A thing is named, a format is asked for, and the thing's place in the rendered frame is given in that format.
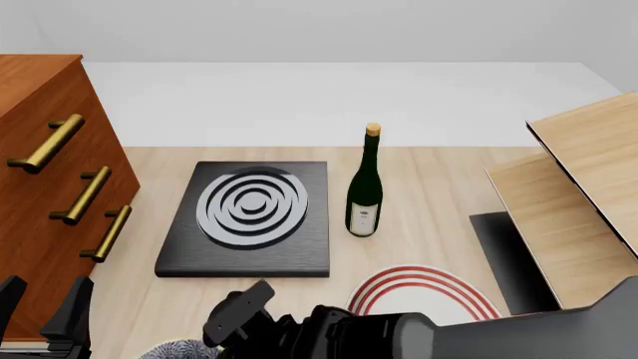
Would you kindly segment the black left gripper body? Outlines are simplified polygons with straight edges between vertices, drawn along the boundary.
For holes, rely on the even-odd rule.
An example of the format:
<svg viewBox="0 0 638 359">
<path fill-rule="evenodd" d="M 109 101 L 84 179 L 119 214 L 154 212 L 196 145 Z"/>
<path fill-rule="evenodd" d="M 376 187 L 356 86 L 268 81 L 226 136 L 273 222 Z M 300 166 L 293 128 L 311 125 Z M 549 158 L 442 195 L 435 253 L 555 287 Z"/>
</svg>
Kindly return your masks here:
<svg viewBox="0 0 638 359">
<path fill-rule="evenodd" d="M 0 359 L 90 359 L 91 340 L 55 339 L 46 348 L 0 349 Z"/>
</svg>

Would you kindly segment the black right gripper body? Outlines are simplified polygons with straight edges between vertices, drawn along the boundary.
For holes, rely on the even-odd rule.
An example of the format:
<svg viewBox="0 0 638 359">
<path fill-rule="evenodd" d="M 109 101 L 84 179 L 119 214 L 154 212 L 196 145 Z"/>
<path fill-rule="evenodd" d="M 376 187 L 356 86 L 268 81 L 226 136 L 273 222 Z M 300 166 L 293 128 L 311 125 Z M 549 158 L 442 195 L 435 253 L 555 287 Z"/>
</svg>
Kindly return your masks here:
<svg viewBox="0 0 638 359">
<path fill-rule="evenodd" d="M 302 339 L 310 317 L 296 322 L 286 314 L 278 320 L 257 313 L 225 340 L 224 359 L 311 359 Z"/>
</svg>

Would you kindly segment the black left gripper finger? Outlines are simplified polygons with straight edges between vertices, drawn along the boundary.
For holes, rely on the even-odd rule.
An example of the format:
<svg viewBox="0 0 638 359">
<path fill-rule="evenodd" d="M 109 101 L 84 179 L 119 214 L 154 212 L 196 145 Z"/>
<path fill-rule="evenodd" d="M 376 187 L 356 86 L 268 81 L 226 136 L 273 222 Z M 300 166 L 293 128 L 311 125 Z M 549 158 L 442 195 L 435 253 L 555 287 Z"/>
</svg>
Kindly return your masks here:
<svg viewBox="0 0 638 359">
<path fill-rule="evenodd" d="M 77 277 L 58 310 L 40 331 L 49 344 L 91 346 L 89 313 L 93 289 L 94 282 L 88 276 Z"/>
<path fill-rule="evenodd" d="M 7 328 L 26 289 L 27 282 L 17 275 L 11 275 L 0 284 L 0 329 Z"/>
</svg>

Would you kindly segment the flat black stove plate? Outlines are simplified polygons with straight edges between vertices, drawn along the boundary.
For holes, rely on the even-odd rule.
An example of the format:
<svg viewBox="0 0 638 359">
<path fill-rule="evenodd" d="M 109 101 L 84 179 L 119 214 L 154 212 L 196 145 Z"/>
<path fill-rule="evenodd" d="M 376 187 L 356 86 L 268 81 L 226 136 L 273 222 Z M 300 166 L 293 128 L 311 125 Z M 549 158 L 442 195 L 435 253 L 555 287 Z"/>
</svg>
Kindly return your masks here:
<svg viewBox="0 0 638 359">
<path fill-rule="evenodd" d="M 328 277 L 324 162 L 198 162 L 157 277 Z"/>
</svg>

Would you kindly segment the patterned black and white bowl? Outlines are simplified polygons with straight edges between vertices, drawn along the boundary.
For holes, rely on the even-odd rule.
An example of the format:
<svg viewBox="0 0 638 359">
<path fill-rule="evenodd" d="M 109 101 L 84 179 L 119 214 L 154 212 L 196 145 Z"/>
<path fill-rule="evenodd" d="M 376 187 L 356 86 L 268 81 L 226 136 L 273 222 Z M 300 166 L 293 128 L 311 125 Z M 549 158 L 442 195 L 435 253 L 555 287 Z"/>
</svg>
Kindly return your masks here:
<svg viewBox="0 0 638 359">
<path fill-rule="evenodd" d="M 150 349 L 139 359 L 216 359 L 221 352 L 202 340 L 173 340 Z"/>
</svg>

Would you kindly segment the white plate with red rings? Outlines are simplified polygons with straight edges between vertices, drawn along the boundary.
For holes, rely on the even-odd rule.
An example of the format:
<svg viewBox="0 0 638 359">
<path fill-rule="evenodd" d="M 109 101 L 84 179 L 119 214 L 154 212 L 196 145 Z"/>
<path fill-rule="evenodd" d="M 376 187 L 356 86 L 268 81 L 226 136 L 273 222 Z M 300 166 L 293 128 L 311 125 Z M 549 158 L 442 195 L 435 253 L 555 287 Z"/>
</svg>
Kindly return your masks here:
<svg viewBox="0 0 638 359">
<path fill-rule="evenodd" d="M 470 283 L 430 265 L 400 264 L 370 274 L 350 295 L 358 316 L 422 313 L 440 326 L 499 319 L 494 304 Z"/>
</svg>

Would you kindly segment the dark green wine bottle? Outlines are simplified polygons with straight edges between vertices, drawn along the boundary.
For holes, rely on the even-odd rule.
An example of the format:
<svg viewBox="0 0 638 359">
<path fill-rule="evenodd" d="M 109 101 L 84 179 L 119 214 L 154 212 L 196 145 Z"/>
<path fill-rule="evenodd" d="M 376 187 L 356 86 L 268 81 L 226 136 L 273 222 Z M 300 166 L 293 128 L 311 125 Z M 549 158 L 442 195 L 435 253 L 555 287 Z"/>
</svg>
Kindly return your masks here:
<svg viewBox="0 0 638 359">
<path fill-rule="evenodd" d="M 362 160 L 347 192 L 345 225 L 359 237 L 376 232 L 383 202 L 383 187 L 378 173 L 378 149 L 381 126 L 366 125 Z"/>
</svg>

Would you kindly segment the brown wooden cabinet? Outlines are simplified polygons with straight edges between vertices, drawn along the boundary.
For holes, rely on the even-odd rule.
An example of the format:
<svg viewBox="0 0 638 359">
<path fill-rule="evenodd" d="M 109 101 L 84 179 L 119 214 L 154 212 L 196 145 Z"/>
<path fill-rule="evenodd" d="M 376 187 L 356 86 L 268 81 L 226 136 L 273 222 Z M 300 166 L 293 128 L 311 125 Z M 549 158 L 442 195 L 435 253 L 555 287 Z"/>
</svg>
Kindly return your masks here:
<svg viewBox="0 0 638 359">
<path fill-rule="evenodd" d="M 73 114 L 82 128 L 36 175 L 7 167 L 28 158 L 55 131 L 49 122 Z M 88 181 L 81 173 L 112 174 L 76 226 L 51 220 L 70 208 Z M 140 183 L 78 55 L 0 55 L 0 281 L 17 275 L 28 284 L 4 337 L 41 340 L 77 277 L 97 262 L 79 256 L 95 249 L 112 223 L 106 211 L 131 205 Z"/>
</svg>

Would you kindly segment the pale wooden wine rack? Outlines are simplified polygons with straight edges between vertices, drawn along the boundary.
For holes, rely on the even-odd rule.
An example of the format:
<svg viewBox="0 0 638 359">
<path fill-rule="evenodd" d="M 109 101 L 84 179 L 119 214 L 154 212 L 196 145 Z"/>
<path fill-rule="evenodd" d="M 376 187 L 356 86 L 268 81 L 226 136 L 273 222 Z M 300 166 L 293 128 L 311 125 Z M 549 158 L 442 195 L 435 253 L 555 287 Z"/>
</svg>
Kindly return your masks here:
<svg viewBox="0 0 638 359">
<path fill-rule="evenodd" d="M 487 169 L 473 227 L 511 313 L 593 304 L 638 276 L 638 93 L 526 125 L 542 151 Z"/>
</svg>

